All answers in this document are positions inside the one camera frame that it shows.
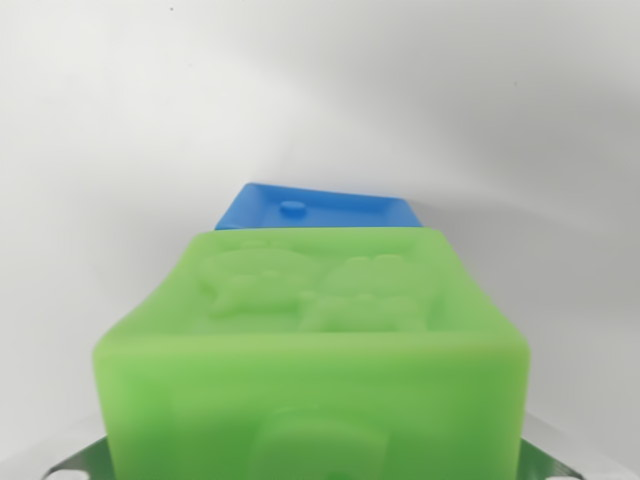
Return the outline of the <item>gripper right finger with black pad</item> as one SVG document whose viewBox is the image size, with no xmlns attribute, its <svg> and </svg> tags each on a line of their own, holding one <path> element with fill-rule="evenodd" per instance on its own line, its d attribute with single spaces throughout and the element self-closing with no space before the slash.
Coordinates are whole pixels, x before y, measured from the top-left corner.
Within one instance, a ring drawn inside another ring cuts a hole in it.
<svg viewBox="0 0 640 480">
<path fill-rule="evenodd" d="M 518 478 L 638 479 L 639 475 L 527 413 Z"/>
</svg>

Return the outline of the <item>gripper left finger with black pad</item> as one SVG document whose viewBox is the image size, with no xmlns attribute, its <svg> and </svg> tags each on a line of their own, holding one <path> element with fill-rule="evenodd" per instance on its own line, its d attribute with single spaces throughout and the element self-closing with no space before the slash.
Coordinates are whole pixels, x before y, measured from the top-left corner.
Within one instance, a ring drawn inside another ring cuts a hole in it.
<svg viewBox="0 0 640 480">
<path fill-rule="evenodd" d="M 94 414 L 1 463 L 2 479 L 114 479 L 103 421 Z"/>
</svg>

